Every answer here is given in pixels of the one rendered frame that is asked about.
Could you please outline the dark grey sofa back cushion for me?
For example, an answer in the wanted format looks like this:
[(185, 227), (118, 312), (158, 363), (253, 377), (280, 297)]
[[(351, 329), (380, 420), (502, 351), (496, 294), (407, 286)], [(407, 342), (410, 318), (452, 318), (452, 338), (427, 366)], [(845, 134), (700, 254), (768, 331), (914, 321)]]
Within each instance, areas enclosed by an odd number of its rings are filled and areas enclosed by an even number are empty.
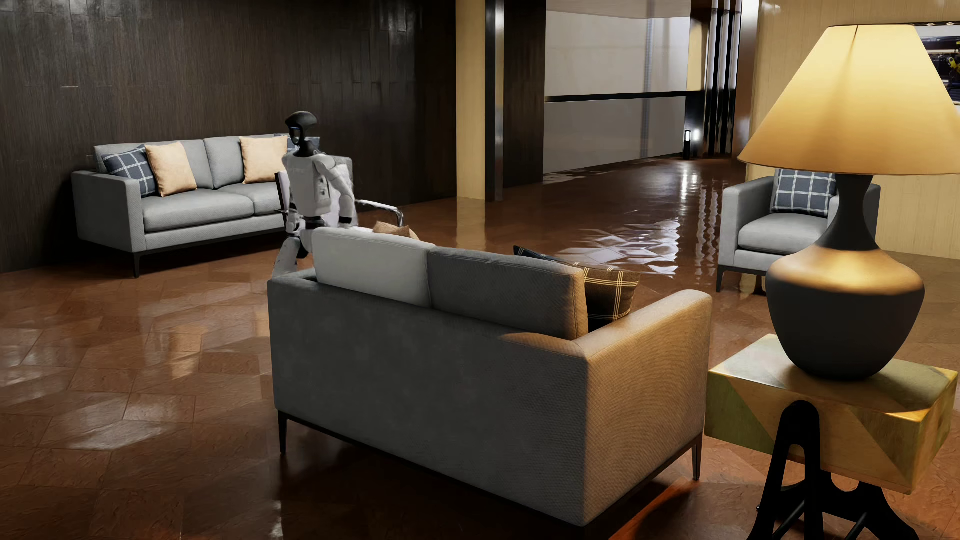
[(428, 252), (427, 268), (436, 310), (567, 340), (590, 331), (581, 268), (441, 247)]

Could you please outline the light grey sofa back cushion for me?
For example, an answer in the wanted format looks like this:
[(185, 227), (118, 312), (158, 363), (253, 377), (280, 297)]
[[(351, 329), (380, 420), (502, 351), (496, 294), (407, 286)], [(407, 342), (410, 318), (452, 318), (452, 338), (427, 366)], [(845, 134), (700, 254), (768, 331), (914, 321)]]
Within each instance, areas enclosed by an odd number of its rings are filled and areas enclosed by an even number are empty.
[(431, 308), (427, 256), (434, 244), (361, 227), (318, 227), (311, 247), (319, 283)]

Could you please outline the large grey fabric sofa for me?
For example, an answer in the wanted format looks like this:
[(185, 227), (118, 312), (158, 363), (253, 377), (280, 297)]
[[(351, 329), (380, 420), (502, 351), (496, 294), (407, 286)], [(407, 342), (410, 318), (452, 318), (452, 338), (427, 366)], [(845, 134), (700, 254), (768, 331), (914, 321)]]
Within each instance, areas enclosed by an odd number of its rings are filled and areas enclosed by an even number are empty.
[(702, 444), (707, 293), (568, 340), (431, 293), (427, 308), (320, 283), (313, 252), (296, 263), (268, 282), (282, 453), (293, 421), (585, 526)]

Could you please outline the grey sofa with black legs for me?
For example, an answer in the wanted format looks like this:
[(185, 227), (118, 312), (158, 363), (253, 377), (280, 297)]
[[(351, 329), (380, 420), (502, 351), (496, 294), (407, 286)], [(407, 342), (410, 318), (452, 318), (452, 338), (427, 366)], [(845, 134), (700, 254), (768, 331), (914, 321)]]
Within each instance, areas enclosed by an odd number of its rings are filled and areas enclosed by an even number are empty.
[[(71, 175), (78, 237), (130, 254), (133, 276), (138, 278), (140, 260), (147, 255), (279, 233), (286, 223), (277, 175), (274, 181), (243, 183), (239, 138), (96, 146), (96, 169)], [(167, 197), (157, 190), (141, 197), (137, 180), (106, 173), (104, 154), (175, 141), (185, 148), (196, 190)]]

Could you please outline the dark brown plaid pillow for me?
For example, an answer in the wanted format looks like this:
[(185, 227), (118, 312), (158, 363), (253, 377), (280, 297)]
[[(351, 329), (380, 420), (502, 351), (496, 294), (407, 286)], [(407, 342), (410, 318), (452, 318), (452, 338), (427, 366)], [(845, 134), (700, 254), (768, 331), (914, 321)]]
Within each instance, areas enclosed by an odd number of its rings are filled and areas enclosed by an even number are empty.
[(612, 266), (567, 261), (520, 246), (513, 246), (512, 251), (515, 256), (551, 261), (583, 269), (587, 320), (590, 332), (609, 325), (631, 312), (634, 293), (640, 283), (640, 273)]

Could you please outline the white humanoid robot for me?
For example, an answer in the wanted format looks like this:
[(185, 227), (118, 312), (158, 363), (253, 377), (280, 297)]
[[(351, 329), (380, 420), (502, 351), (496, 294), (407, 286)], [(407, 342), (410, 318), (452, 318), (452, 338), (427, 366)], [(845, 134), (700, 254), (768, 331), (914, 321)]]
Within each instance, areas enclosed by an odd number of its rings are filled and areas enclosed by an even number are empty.
[[(303, 140), (306, 132), (317, 124), (316, 116), (298, 111), (285, 120), (290, 138)], [(324, 227), (355, 227), (356, 205), (392, 212), (397, 226), (404, 226), (403, 213), (395, 206), (356, 200), (350, 166), (344, 158), (322, 152), (311, 152), (300, 142), (295, 153), (283, 158), (286, 171), (276, 174), (281, 210), (285, 215), (287, 238), (275, 261), (274, 278), (298, 270), (297, 261), (313, 252), (311, 233)]]

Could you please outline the tan square pillow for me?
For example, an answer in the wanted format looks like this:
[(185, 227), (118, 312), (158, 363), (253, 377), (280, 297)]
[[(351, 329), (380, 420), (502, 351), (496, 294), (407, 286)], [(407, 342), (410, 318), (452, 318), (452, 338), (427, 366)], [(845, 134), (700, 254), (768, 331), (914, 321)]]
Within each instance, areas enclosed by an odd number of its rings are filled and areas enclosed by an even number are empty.
[(180, 141), (146, 144), (145, 152), (160, 197), (198, 189), (186, 148)]
[(243, 184), (273, 182), (277, 173), (286, 171), (283, 159), (288, 152), (289, 136), (240, 136)]

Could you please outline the dark round lamp base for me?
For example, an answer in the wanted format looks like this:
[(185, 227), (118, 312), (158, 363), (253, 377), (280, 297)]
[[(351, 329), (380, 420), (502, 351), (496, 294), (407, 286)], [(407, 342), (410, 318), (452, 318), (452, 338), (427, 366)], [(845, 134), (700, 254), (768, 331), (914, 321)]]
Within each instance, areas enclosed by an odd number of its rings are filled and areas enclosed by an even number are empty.
[(882, 251), (866, 224), (865, 175), (838, 175), (839, 207), (811, 246), (781, 257), (766, 275), (776, 336), (791, 362), (816, 377), (877, 374), (913, 328), (925, 285)]

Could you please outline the cream conical lamp shade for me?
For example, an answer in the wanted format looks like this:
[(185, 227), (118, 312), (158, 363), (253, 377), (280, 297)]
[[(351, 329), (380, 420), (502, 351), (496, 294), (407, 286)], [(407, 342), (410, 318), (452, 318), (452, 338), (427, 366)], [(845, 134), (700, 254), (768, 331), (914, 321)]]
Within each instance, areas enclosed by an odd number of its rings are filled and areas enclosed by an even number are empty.
[(827, 28), (740, 161), (836, 174), (960, 174), (960, 112), (917, 30)]

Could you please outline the gold side table black legs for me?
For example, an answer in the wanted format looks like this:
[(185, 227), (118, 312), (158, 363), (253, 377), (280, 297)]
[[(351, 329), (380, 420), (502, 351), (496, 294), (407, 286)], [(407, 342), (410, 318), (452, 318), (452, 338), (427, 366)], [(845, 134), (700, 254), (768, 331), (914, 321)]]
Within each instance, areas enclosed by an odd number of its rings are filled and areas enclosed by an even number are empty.
[(883, 489), (908, 494), (952, 421), (957, 373), (893, 359), (860, 381), (812, 376), (768, 334), (709, 370), (706, 436), (772, 456), (748, 540), (780, 540), (803, 519), (823, 540), (823, 516), (884, 540), (918, 540)]

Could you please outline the framed wall picture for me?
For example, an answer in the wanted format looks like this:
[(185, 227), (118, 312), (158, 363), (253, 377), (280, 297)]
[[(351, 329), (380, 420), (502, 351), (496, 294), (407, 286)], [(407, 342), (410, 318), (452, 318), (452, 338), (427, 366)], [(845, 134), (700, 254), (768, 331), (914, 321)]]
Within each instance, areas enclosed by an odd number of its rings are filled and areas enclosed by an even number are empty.
[(914, 26), (952, 103), (960, 110), (960, 20)]

